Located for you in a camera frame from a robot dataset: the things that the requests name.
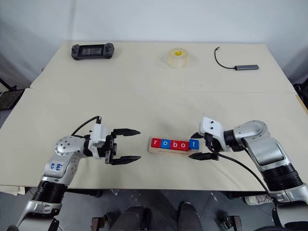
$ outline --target robotic arm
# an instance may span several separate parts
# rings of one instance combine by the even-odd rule
[[[265,123],[253,120],[224,130],[219,122],[204,117],[199,132],[192,138],[204,138],[206,146],[213,151],[210,154],[192,154],[192,159],[218,160],[222,156],[219,154],[221,151],[246,150],[263,176],[269,189],[267,192],[276,205],[280,220],[280,224],[276,225],[308,230],[308,186],[302,182],[279,142],[270,137]]]
[[[81,127],[93,120],[96,122],[90,130],[90,135],[84,137],[76,135]],[[96,116],[78,127],[72,135],[59,139],[53,156],[45,166],[37,191],[28,201],[17,226],[12,226],[8,230],[58,230],[59,221],[53,217],[60,212],[64,193],[74,178],[80,159],[93,156],[96,159],[105,158],[106,164],[122,165],[141,158],[122,156],[114,159],[116,136],[133,136],[140,132],[124,128],[114,129],[110,135],[107,134],[107,128],[101,126],[101,117]]]

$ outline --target white sneaker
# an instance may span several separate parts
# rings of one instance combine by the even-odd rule
[[[248,205],[261,205],[264,203],[273,203],[271,197],[267,194],[258,196],[246,196],[245,202]]]

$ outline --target white wall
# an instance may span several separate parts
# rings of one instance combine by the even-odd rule
[[[307,22],[306,0],[0,0],[0,53],[29,84],[63,40],[266,43],[300,82]]]

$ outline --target beige tabletop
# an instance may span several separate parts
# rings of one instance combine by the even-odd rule
[[[56,141],[95,115],[102,116],[110,130],[139,130],[140,135],[117,138],[117,155],[142,157],[123,166],[83,159],[72,188],[262,190],[245,169],[228,160],[148,153],[150,137],[186,140],[203,116],[225,129],[253,119],[264,121],[308,181],[308,116],[265,45],[114,44],[110,60],[75,61],[70,57],[72,43],[65,43],[25,91],[0,130],[1,185],[36,186]],[[225,65],[258,64],[260,69],[221,68],[213,57],[218,45]],[[173,47],[189,52],[182,69],[164,63]],[[228,155],[257,172],[247,154]]]

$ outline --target tape roll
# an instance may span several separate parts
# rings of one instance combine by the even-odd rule
[[[168,64],[174,68],[184,67],[187,63],[188,52],[183,48],[173,48],[168,53]]]

